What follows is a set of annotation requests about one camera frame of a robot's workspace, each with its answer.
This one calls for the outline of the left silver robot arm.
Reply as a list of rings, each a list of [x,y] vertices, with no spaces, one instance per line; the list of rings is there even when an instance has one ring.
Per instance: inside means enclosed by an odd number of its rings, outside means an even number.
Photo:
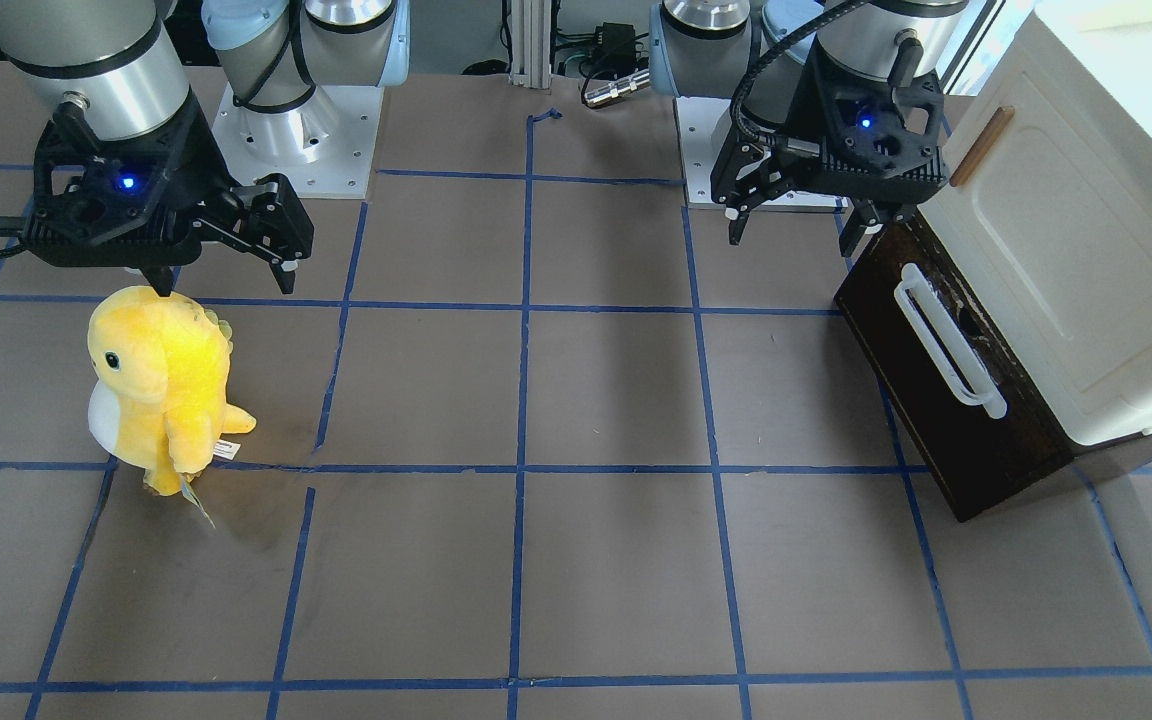
[[[662,1],[649,71],[660,94],[728,104],[708,199],[738,243],[751,211],[791,192],[842,197],[842,255],[909,222],[948,182],[935,65],[964,1]]]

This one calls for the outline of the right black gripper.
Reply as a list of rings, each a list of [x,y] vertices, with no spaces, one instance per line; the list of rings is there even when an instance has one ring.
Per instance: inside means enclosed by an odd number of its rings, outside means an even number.
[[[291,295],[314,223],[282,173],[237,184],[195,94],[128,141],[100,141],[86,111],[58,104],[35,150],[24,249],[54,266],[131,266],[168,300],[205,240],[262,259]]]

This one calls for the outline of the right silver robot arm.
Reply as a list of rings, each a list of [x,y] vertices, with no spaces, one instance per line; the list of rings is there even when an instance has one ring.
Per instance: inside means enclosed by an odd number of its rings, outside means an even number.
[[[230,96],[210,123],[151,1],[0,1],[0,50],[50,109],[31,210],[0,236],[60,268],[173,272],[223,243],[280,291],[314,247],[303,197],[361,196],[361,88],[410,68],[407,1],[205,1]]]

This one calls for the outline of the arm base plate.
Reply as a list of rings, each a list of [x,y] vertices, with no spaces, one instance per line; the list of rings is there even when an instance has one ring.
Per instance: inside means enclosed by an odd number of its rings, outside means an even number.
[[[710,192],[710,173],[732,127],[728,106],[730,101],[717,97],[677,97],[675,100],[687,204],[691,209],[722,209]],[[850,209],[850,202],[836,196],[794,191],[764,202],[760,209],[783,213],[842,213]]]
[[[320,86],[300,108],[262,114],[234,106],[225,88],[212,135],[241,184],[279,173],[301,199],[365,200],[384,97],[384,88]]]

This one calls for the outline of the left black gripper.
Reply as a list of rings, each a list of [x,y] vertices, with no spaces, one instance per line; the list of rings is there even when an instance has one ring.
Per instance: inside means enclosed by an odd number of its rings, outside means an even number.
[[[872,79],[840,65],[814,41],[786,122],[764,146],[730,129],[710,172],[710,200],[741,243],[751,213],[791,191],[844,196],[851,211],[841,256],[869,234],[909,222],[948,182],[938,147],[945,96],[933,70],[916,76],[924,47],[899,41],[890,76]]]

